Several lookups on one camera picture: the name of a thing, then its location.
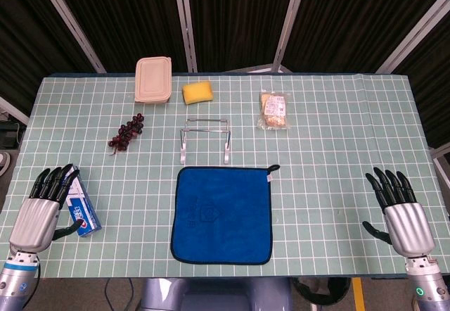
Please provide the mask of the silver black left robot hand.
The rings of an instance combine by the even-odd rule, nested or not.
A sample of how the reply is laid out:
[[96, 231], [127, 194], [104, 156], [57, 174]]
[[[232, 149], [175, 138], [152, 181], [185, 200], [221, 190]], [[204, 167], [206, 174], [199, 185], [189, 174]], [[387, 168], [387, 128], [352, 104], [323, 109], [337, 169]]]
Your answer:
[[84, 223], [76, 219], [70, 226], [57, 229], [60, 211], [79, 170], [69, 163], [46, 168], [35, 179], [29, 196], [22, 202], [9, 238], [10, 252], [40, 253], [52, 241], [76, 232]]

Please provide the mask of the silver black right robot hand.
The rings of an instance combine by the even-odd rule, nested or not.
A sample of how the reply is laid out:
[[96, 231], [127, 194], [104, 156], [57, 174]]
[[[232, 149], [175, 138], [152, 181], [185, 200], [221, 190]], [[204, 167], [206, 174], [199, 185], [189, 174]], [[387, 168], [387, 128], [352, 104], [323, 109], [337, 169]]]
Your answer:
[[380, 231], [367, 221], [362, 222], [364, 229], [405, 258], [428, 256], [435, 248], [435, 240], [410, 181], [400, 171], [393, 173], [378, 167], [373, 170], [375, 175], [365, 176], [375, 193], [387, 231]]

